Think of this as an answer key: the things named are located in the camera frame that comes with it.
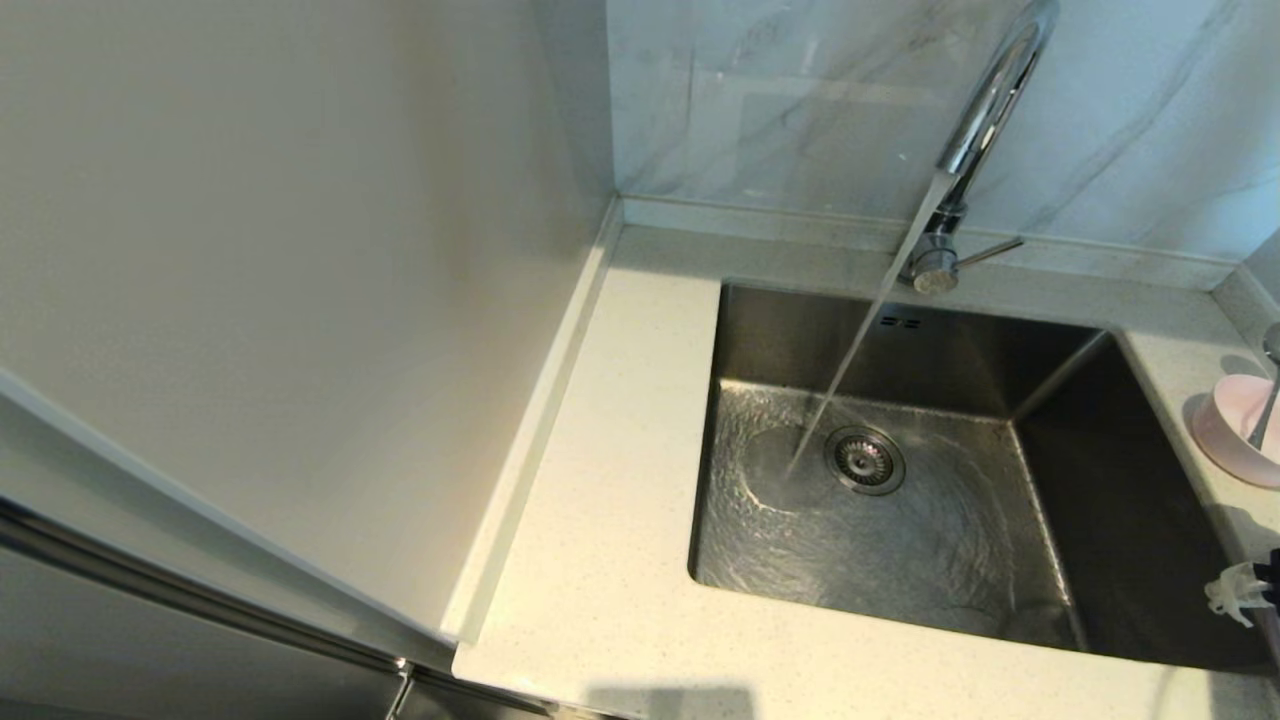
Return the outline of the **pink bowl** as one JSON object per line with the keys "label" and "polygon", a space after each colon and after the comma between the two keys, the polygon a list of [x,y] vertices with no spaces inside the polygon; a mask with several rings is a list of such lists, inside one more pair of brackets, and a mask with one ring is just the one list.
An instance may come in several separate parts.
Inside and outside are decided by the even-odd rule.
{"label": "pink bowl", "polygon": [[1220,378],[1194,410],[1190,428],[1199,448],[1226,473],[1252,486],[1280,489],[1280,398],[1262,451],[1247,441],[1271,384],[1256,375]]}

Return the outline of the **chrome gooseneck faucet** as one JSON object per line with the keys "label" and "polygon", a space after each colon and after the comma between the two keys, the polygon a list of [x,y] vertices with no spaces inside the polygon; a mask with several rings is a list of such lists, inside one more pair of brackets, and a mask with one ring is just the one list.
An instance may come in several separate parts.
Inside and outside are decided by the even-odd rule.
{"label": "chrome gooseneck faucet", "polygon": [[954,241],[968,213],[970,186],[1024,95],[1052,37],[1059,13],[1059,0],[1028,1],[1006,31],[943,146],[937,169],[954,179],[938,200],[925,204],[931,214],[923,227],[908,233],[911,252],[899,272],[899,282],[918,293],[946,293],[957,286],[963,268],[1025,243],[1018,236],[960,259]]}

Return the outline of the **stainless steel sink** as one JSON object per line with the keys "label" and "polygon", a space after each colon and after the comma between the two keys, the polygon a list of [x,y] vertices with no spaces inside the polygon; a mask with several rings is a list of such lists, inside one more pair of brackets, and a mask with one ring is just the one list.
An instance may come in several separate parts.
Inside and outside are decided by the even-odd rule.
{"label": "stainless steel sink", "polygon": [[[886,304],[790,480],[870,304],[719,291],[687,569],[724,591],[1025,644],[1276,675],[1260,629],[1210,611],[1228,565],[1117,338]],[[901,448],[891,495],[842,487],[840,427]]]}

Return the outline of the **metal spoon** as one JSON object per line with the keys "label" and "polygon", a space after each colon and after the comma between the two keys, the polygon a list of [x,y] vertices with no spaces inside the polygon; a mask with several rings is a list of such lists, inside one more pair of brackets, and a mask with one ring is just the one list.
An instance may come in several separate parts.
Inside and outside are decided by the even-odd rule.
{"label": "metal spoon", "polygon": [[1275,404],[1280,398],[1280,322],[1272,323],[1263,333],[1261,346],[1263,355],[1274,365],[1275,377],[1271,388],[1266,396],[1263,405],[1261,406],[1257,421],[1251,429],[1247,438],[1251,447],[1262,451],[1265,445],[1265,438],[1268,432],[1268,424],[1271,415],[1274,413]]}

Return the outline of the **round metal drain strainer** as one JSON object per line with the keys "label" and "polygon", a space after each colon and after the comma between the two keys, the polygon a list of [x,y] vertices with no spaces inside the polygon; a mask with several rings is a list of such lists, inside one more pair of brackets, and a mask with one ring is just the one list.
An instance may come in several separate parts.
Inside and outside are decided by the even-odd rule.
{"label": "round metal drain strainer", "polygon": [[822,450],[828,473],[859,495],[886,496],[906,479],[901,448],[874,427],[840,427],[826,438]]}

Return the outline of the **running water stream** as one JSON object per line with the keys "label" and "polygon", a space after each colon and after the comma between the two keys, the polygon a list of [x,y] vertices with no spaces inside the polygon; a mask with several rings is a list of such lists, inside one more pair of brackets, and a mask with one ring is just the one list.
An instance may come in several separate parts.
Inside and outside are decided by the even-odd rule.
{"label": "running water stream", "polygon": [[867,314],[864,315],[863,320],[860,322],[858,331],[852,338],[852,342],[849,345],[847,351],[845,352],[840,364],[837,365],[837,369],[831,382],[828,383],[826,392],[820,396],[820,401],[815,406],[815,411],[808,419],[801,438],[797,442],[791,459],[785,465],[785,469],[782,470],[780,479],[790,480],[796,466],[804,459],[806,448],[812,442],[812,438],[817,433],[818,425],[820,424],[820,420],[826,414],[827,407],[835,398],[836,391],[840,388],[840,384],[844,380],[845,375],[847,374],[849,368],[856,359],[859,350],[865,343],[873,320],[877,319],[877,316],[879,315],[881,307],[883,306],[886,299],[892,291],[893,284],[900,272],[902,270],[904,265],[911,256],[913,250],[915,249],[920,236],[923,234],[928,220],[931,219],[937,206],[942,202],[947,192],[955,186],[956,178],[957,177],[955,173],[941,169],[936,170],[934,174],[932,176],[931,184],[925,191],[922,204],[916,209],[916,214],[911,219],[911,223],[906,233],[904,234],[902,242],[899,245],[899,250],[893,255],[893,259],[890,263],[887,272],[879,281],[879,284],[874,295],[872,296],[870,306]]}

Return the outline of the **white tall cabinet panel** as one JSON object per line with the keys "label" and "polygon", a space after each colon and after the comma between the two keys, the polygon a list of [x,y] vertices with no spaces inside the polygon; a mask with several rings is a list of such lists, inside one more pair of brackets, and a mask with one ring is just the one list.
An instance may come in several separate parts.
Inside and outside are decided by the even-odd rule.
{"label": "white tall cabinet panel", "polygon": [[0,493],[419,664],[614,225],[605,0],[0,0]]}

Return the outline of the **grey appliance front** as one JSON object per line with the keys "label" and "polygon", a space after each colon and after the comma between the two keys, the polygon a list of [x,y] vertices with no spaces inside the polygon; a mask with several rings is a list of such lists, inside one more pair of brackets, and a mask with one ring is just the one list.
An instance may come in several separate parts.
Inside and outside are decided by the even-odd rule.
{"label": "grey appliance front", "polygon": [[378,673],[0,547],[0,720],[552,720],[410,660]]}

